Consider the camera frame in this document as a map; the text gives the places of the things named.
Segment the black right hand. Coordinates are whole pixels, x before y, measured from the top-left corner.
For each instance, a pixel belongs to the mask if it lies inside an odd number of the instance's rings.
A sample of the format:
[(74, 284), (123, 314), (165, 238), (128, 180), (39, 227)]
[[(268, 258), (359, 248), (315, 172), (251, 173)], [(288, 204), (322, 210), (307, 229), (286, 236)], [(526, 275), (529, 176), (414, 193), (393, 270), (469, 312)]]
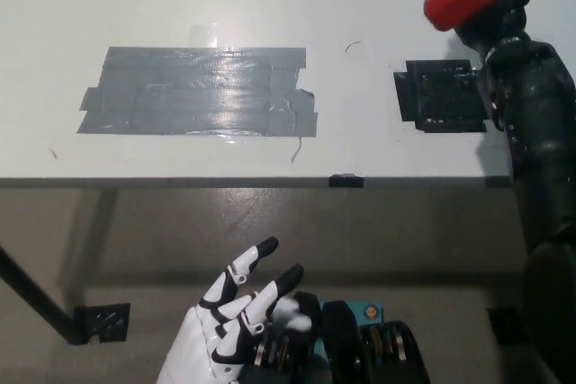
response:
[(491, 0), (454, 31), (461, 42), (484, 62), (503, 40), (526, 38), (525, 6), (530, 0)]

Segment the white and black left hand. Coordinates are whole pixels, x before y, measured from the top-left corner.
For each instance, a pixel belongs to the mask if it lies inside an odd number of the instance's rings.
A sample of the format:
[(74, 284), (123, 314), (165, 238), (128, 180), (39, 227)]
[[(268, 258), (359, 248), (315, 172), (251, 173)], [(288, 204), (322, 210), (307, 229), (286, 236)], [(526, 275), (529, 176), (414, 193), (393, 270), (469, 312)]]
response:
[(311, 331), (311, 318), (289, 296), (302, 281), (304, 269), (299, 263), (262, 290), (238, 295), (239, 286), (278, 245), (276, 237), (269, 237), (249, 247), (188, 309), (158, 383), (237, 383), (268, 327), (300, 335)]

